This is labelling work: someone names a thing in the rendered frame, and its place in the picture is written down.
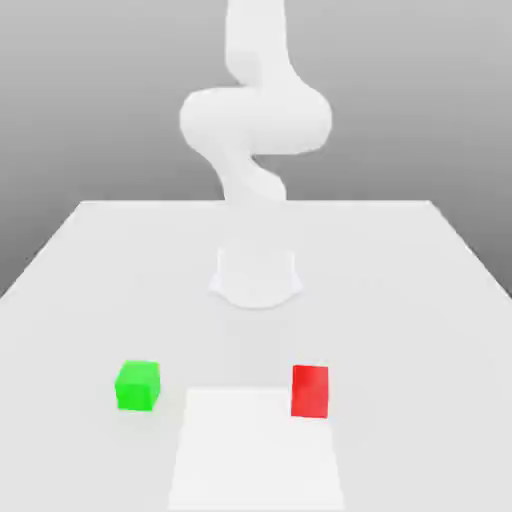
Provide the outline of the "small red cube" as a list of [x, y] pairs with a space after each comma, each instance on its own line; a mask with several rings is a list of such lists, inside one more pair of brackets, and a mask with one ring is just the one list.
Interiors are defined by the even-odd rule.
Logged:
[[327, 419], [329, 371], [327, 366], [294, 365], [292, 371], [291, 415]]

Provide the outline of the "small green cube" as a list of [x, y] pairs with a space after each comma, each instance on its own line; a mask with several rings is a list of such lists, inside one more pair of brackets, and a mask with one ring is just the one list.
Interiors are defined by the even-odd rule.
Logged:
[[120, 410], [151, 411], [160, 395], [160, 365], [155, 361], [126, 360], [115, 380]]

